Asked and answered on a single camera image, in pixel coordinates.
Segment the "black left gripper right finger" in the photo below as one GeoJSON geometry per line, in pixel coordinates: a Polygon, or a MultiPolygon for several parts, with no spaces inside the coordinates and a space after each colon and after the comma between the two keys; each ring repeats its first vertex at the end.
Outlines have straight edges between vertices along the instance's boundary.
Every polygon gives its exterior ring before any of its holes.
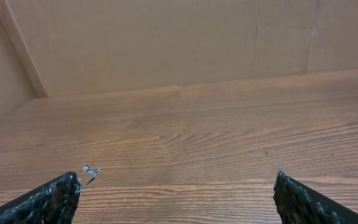
{"type": "Polygon", "coordinates": [[[279,171],[273,199],[283,224],[358,224],[358,213],[279,171]]]}

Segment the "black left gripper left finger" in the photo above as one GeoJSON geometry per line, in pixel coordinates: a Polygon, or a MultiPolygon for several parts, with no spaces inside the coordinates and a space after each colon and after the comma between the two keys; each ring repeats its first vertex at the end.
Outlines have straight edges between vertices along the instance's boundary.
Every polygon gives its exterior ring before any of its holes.
{"type": "Polygon", "coordinates": [[[80,184],[67,172],[0,206],[0,223],[71,224],[78,208],[80,184]]]}

